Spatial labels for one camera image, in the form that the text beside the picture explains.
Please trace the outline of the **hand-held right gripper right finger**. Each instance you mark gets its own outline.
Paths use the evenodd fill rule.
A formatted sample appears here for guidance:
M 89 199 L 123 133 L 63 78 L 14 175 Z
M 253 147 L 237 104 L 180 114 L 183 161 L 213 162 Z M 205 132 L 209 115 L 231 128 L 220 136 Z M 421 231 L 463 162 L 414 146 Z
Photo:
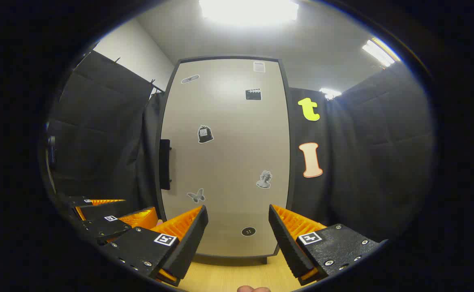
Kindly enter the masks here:
M 387 244 L 387 240 L 372 240 L 344 224 L 327 227 L 273 204 L 268 221 L 287 266 L 302 286 L 336 277 Z

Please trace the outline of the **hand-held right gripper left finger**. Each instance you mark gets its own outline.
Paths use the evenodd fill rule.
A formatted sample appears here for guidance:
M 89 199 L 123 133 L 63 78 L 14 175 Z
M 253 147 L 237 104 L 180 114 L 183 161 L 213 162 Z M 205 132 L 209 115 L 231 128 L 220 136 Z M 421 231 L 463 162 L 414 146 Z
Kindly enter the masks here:
M 143 279 L 178 286 L 203 238 L 208 211 L 201 205 L 158 224 L 152 207 L 107 220 L 122 231 L 116 235 L 99 232 L 103 255 Z

